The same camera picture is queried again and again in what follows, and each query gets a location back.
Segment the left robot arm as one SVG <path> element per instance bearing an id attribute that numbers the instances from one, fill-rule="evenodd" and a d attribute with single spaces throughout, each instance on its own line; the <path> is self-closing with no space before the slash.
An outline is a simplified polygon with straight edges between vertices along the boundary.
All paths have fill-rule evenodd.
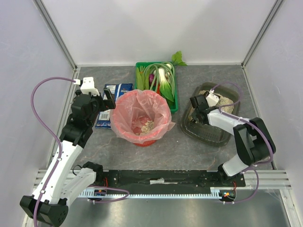
<path id="1" fill-rule="evenodd" d="M 90 185 L 105 185 L 102 165 L 87 162 L 67 184 L 65 180 L 78 155 L 93 133 L 93 125 L 100 112 L 114 109 L 115 99 L 109 88 L 104 95 L 94 89 L 78 89 L 71 105 L 71 114 L 61 135 L 56 139 L 57 151 L 40 184 L 32 195 L 23 196 L 21 208 L 39 222 L 59 227 L 67 217 L 74 200 Z"/>

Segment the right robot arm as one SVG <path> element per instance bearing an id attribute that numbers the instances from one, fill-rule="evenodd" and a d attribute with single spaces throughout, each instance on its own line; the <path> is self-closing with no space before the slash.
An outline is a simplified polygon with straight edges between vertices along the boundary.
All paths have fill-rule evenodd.
<path id="1" fill-rule="evenodd" d="M 193 121 L 218 127 L 234 136 L 237 154 L 218 167 L 222 180 L 243 174 L 251 167 L 270 163 L 276 152 L 275 144 L 262 119 L 242 118 L 211 106 L 208 96 L 197 95 L 190 98 L 194 109 Z"/>

